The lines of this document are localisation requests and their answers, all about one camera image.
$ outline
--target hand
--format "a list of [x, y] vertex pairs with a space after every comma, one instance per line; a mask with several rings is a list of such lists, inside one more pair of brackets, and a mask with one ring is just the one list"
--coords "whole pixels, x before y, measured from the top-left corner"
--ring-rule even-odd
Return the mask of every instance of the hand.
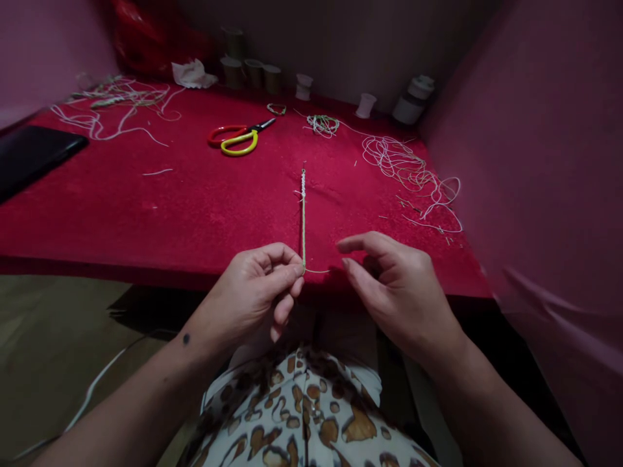
[[283, 243], [237, 254], [180, 334], [210, 349], [233, 350], [257, 329], [279, 297], [271, 328], [276, 342], [304, 283], [302, 263]]
[[[343, 258], [344, 269], [383, 332], [425, 368], [444, 365], [460, 352], [466, 336], [441, 289], [430, 256], [378, 232], [348, 237], [341, 253], [363, 250], [362, 267]], [[378, 279], [371, 273], [378, 272]]]

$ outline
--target fingernail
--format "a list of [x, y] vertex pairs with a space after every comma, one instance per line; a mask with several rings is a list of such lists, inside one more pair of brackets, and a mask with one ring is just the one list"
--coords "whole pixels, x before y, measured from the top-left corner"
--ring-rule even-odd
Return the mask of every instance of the fingernail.
[[279, 340], [279, 332], [275, 328], [271, 328], [271, 340], [273, 343]]

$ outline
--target left hand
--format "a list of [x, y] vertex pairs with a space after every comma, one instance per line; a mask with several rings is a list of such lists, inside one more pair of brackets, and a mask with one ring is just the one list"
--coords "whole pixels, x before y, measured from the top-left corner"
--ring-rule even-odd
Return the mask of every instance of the left hand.
[[237, 254], [208, 296], [190, 317], [181, 336], [206, 349], [233, 350], [275, 306], [271, 338], [281, 336], [299, 296], [303, 260], [284, 243], [271, 243]]

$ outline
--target pink wall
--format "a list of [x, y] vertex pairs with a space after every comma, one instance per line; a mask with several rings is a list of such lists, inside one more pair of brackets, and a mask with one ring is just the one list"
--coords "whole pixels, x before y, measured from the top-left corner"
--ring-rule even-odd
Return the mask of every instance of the pink wall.
[[6, 0], [0, 14], [0, 128], [116, 73], [104, 0]]
[[421, 130], [589, 464], [623, 436], [623, 3], [508, 1]]

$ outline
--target wall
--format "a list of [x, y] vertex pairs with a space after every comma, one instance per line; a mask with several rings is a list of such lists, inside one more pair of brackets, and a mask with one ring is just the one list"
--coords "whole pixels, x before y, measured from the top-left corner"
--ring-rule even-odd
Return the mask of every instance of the wall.
[[390, 111], [409, 80], [452, 74], [501, 0], [317, 0], [312, 3], [180, 0], [198, 29], [243, 29], [249, 55], [314, 78], [313, 92], [347, 102], [361, 93]]
[[8, 0], [0, 15], [0, 128], [117, 71], [99, 0]]
[[422, 126], [593, 467], [623, 433], [623, 4], [508, 1]]

